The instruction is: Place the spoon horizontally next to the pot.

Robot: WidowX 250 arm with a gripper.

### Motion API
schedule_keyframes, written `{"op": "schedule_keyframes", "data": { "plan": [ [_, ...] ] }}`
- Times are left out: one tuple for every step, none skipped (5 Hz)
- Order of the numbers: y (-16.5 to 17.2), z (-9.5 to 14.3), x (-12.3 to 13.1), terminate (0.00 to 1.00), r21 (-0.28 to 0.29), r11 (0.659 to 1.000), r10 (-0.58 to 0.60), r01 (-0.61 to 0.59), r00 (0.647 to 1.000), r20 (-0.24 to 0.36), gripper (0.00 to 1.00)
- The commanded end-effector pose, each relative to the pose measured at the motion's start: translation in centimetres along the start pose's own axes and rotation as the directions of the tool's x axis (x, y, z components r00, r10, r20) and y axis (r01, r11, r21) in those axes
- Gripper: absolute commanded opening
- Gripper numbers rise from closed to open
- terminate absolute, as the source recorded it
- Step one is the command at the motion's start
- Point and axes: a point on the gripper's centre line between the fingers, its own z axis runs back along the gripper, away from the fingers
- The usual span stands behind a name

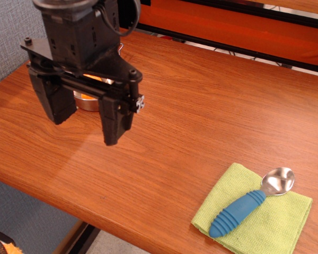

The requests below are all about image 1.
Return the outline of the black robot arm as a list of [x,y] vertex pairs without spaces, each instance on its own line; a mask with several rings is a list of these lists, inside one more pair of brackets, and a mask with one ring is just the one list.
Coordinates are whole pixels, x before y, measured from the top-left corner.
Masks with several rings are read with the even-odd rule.
[[45,38],[26,37],[32,87],[48,118],[61,124],[76,112],[74,94],[98,100],[105,144],[117,144],[144,106],[142,73],[119,54],[117,1],[34,1]]

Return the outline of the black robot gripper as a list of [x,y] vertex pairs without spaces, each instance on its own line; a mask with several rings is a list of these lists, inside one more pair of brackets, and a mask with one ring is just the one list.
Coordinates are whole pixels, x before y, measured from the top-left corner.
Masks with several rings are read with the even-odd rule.
[[[47,117],[62,124],[77,110],[73,91],[99,99],[104,142],[118,143],[144,106],[138,92],[142,74],[120,57],[116,10],[73,13],[71,19],[43,14],[46,38],[25,38],[32,87]],[[114,80],[109,85],[84,74]]]

